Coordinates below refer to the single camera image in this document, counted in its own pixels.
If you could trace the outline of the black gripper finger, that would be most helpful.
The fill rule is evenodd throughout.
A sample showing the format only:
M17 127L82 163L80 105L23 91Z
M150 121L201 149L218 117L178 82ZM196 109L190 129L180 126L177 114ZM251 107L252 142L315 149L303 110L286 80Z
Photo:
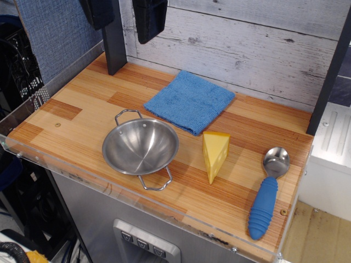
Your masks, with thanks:
M111 0L79 0L88 23L100 30L115 19Z
M168 1L132 1L138 41L146 44L165 28Z

